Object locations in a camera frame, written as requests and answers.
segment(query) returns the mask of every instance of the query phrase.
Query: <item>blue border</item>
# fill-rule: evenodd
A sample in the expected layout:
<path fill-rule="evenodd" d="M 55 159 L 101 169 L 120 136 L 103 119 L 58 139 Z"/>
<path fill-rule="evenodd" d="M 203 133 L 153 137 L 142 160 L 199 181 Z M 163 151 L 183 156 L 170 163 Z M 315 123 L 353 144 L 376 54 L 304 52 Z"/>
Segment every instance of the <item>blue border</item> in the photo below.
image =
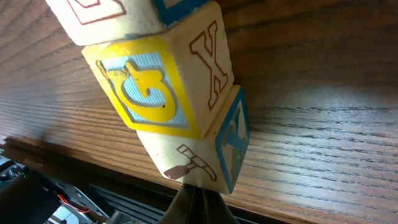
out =
<path fill-rule="evenodd" d="M 181 0 L 170 8 L 166 8 L 164 0 L 153 0 L 159 13 L 160 20 L 170 26 L 175 22 L 182 20 L 200 6 L 206 4 L 209 0 Z"/>
<path fill-rule="evenodd" d="M 243 154 L 242 161 L 244 160 L 244 157 L 246 155 L 246 151 L 248 150 L 248 146 L 249 146 L 250 130 L 249 130 L 249 122 L 248 122 L 248 113 L 246 111 L 246 102 L 244 101 L 244 95 L 243 95 L 242 87 L 239 88 L 239 91 L 236 94 L 235 100 L 232 102 L 232 105 L 231 105 L 229 111 L 227 112 L 227 114 L 225 116 L 225 119 L 223 121 L 223 124 L 220 127 L 220 131 L 217 134 L 216 141 L 215 141 L 218 160 L 220 161 L 221 169 L 223 170 L 223 174 L 224 174 L 224 179 L 225 179 L 225 182 L 226 182 L 226 184 L 228 186 L 228 190 L 229 190 L 230 194 L 234 190 L 236 181 L 234 183 L 231 183 L 231 178 L 229 177 L 228 169 L 227 169 L 227 166 L 226 166 L 226 163 L 225 163 L 225 160 L 224 160 L 224 156 L 223 156 L 223 151 L 221 149 L 221 141 L 222 141 L 222 139 L 223 139 L 223 137 L 225 135 L 225 132 L 226 132 L 228 126 L 229 126 L 229 122 L 232 120 L 232 117 L 235 114 L 235 110 L 238 107 L 238 104 L 239 104 L 240 101 L 242 102 L 243 118 L 244 118 L 244 123 L 245 123 L 245 126 L 246 126 L 246 135 L 248 137 L 248 144 L 247 144 L 246 148 L 244 149 L 244 151 L 242 153 Z M 242 164 L 238 164 L 238 166 L 239 166 L 238 167 L 238 171 L 235 172 L 235 170 L 234 170 L 234 172 L 233 172 L 234 174 L 233 175 L 239 175 L 239 173 L 241 171 L 241 168 L 242 168 Z"/>

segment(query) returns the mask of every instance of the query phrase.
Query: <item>wooden block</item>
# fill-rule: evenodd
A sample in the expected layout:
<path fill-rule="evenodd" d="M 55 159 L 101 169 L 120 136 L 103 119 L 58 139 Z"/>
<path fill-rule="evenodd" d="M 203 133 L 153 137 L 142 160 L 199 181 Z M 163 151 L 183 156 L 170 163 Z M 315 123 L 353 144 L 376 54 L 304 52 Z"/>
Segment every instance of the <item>wooden block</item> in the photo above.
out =
<path fill-rule="evenodd" d="M 77 45 L 167 30 L 209 0 L 46 0 Z"/>
<path fill-rule="evenodd" d="M 199 139 L 234 80 L 216 2 L 162 35 L 85 47 L 112 104 L 132 129 Z"/>
<path fill-rule="evenodd" d="M 243 90 L 232 86 L 203 139 L 137 134 L 164 177 L 230 194 L 249 145 Z"/>

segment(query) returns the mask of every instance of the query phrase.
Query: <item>brown wood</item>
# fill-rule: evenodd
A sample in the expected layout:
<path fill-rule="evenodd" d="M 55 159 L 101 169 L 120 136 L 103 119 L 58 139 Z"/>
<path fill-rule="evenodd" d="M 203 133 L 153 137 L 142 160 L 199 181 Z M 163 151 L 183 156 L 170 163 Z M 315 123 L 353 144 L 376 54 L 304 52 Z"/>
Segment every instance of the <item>brown wood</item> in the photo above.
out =
<path fill-rule="evenodd" d="M 398 1 L 219 3 L 252 136 L 226 202 L 291 223 L 397 223 Z M 0 135 L 179 188 L 81 49 L 45 1 L 0 1 Z"/>

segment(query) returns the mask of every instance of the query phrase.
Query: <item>dark wood surface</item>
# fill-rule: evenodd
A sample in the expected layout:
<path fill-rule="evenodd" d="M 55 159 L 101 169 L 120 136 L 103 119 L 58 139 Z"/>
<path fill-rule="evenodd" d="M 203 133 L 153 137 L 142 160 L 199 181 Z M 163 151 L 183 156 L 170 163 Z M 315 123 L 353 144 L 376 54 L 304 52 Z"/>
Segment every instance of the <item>dark wood surface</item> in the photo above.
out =
<path fill-rule="evenodd" d="M 398 223 L 398 1 L 220 0 L 251 145 L 228 204 Z M 0 1 L 0 135 L 169 187 L 43 0 Z"/>

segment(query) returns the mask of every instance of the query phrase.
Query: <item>toy block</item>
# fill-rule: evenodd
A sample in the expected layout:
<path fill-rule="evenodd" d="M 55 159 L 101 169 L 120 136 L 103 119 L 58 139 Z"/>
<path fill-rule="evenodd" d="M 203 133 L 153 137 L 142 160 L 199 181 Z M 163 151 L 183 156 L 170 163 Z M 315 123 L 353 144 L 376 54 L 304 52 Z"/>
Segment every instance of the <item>toy block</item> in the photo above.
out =
<path fill-rule="evenodd" d="M 250 138 L 242 88 L 232 86 L 203 139 L 137 134 L 164 177 L 231 194 Z"/>
<path fill-rule="evenodd" d="M 209 0 L 46 0 L 77 45 L 163 32 Z"/>
<path fill-rule="evenodd" d="M 127 126 L 160 134 L 202 138 L 234 80 L 216 2 L 161 35 L 83 55 Z"/>

